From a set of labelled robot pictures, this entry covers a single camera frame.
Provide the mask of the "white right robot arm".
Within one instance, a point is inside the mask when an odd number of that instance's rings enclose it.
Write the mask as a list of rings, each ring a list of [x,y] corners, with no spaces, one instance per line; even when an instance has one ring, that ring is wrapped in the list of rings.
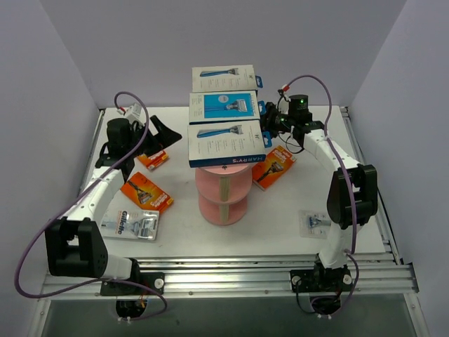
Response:
[[[356,250],[358,230],[377,213],[377,171],[347,154],[329,135],[328,122],[315,120],[307,95],[288,99],[288,111],[266,103],[260,125],[271,138],[287,133],[331,174],[326,202],[330,232],[310,270],[293,272],[299,293],[349,291],[355,279],[348,262]]]

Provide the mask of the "blister razor pack blue card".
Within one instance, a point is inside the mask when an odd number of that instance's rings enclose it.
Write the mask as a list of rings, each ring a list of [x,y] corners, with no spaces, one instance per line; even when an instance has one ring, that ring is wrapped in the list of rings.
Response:
[[[300,236],[306,238],[326,239],[331,221],[325,213],[300,211]]]

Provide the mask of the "blue Harry's razor box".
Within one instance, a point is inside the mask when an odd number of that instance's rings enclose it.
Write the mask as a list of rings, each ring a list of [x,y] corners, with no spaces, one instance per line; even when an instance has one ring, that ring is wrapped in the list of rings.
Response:
[[[262,78],[252,65],[228,65],[192,68],[192,92],[257,91]]]
[[[260,119],[266,113],[264,101],[254,91],[191,93],[189,125]]]

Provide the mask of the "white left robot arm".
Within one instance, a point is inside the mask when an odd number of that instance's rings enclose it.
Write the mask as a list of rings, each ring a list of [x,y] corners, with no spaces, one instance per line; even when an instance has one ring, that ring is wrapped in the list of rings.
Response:
[[[107,123],[107,140],[80,200],[45,231],[51,275],[116,279],[116,286],[125,294],[134,294],[140,289],[142,278],[133,271],[135,263],[130,258],[108,253],[100,225],[114,195],[134,169],[134,158],[156,154],[182,138],[157,116],[149,120],[156,134],[152,134],[147,125],[127,118],[115,118]]]

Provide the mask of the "orange Gillette Fusion box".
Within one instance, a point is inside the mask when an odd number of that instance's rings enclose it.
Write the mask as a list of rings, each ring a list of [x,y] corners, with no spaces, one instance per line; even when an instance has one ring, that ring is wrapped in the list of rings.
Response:
[[[133,203],[146,211],[162,214],[174,199],[142,173],[132,175],[121,187],[121,192]]]

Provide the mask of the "white Gillette blister pack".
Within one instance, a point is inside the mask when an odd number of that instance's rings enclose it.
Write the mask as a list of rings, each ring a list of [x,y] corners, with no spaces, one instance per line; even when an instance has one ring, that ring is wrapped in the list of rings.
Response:
[[[103,237],[154,241],[159,228],[158,211],[110,211],[100,225]]]

